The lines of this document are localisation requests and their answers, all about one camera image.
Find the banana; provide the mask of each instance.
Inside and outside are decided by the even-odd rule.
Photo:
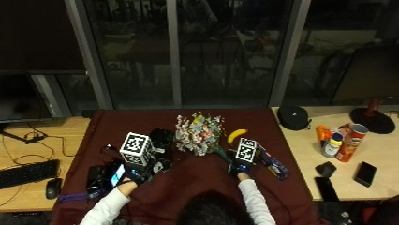
[[[240,136],[244,135],[245,133],[248,133],[249,130],[248,129],[236,129],[232,134],[228,136],[228,144],[233,145],[233,141],[234,139]]]

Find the right hand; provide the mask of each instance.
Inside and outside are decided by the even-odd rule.
[[[237,177],[238,173],[245,173],[245,174],[250,175],[250,166],[244,165],[242,163],[238,163],[237,161],[233,161],[230,173],[236,177]]]

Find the glass window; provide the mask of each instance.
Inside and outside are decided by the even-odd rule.
[[[172,106],[166,1],[85,4],[115,108]]]
[[[354,51],[398,38],[399,1],[313,0],[284,104],[330,105]]]
[[[268,105],[292,1],[181,0],[185,107]]]
[[[73,116],[81,116],[84,110],[100,109],[89,76],[63,74],[56,78]]]

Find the dark red tablecloth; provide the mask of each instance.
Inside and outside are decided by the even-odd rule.
[[[117,152],[101,156],[103,146],[111,144],[120,147],[129,132],[149,135],[155,128],[174,130],[177,115],[192,118],[194,112],[197,111],[100,111],[91,120],[61,195],[85,193],[89,166],[104,164],[104,160],[112,157],[120,158]],[[261,163],[252,169],[277,224],[318,224],[310,191],[273,111],[201,110],[201,112],[225,118],[224,127],[228,134],[238,128],[246,128],[249,133],[242,137],[258,141],[288,166],[290,175],[285,181],[280,181]],[[221,144],[228,147],[226,138]],[[121,211],[123,216],[131,216],[133,221],[148,224],[174,224],[177,214],[192,196],[210,189],[232,196],[244,205],[238,181],[228,174],[228,164],[218,155],[196,157],[192,152],[184,153],[174,149],[172,159],[172,169],[156,174],[152,181],[133,191],[132,201]],[[57,202],[53,206],[51,224],[79,224],[97,201]]]

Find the computer mouse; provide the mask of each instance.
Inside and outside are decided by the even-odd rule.
[[[61,184],[63,179],[61,178],[53,178],[48,181],[47,185],[47,199],[55,199],[60,192],[61,192]]]

